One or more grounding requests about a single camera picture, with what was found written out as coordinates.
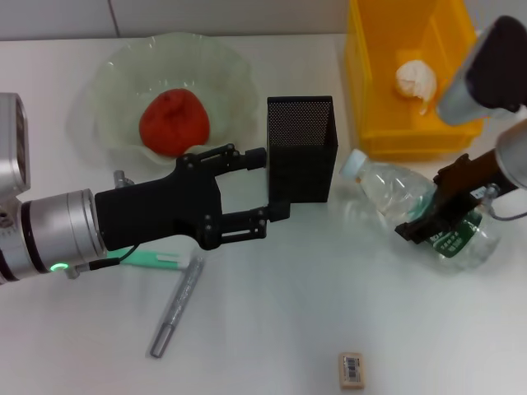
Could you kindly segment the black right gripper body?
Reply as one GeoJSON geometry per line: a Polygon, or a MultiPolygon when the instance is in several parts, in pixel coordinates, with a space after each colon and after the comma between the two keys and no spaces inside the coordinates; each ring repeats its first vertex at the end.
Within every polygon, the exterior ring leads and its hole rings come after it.
{"type": "Polygon", "coordinates": [[[490,184],[498,187],[498,196],[515,190],[515,185],[501,171],[495,149],[475,159],[463,154],[451,165],[440,169],[433,182],[436,185],[434,202],[441,205],[476,202],[479,197],[475,197],[473,193],[490,184]]]}

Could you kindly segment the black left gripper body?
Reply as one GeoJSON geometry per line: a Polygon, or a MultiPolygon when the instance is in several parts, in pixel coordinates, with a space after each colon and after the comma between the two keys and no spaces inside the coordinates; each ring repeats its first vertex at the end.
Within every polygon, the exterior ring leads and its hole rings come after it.
{"type": "Polygon", "coordinates": [[[188,236],[204,250],[222,243],[219,187],[210,165],[195,155],[178,159],[175,169],[162,179],[97,193],[95,203],[108,250],[173,235],[188,236]]]}

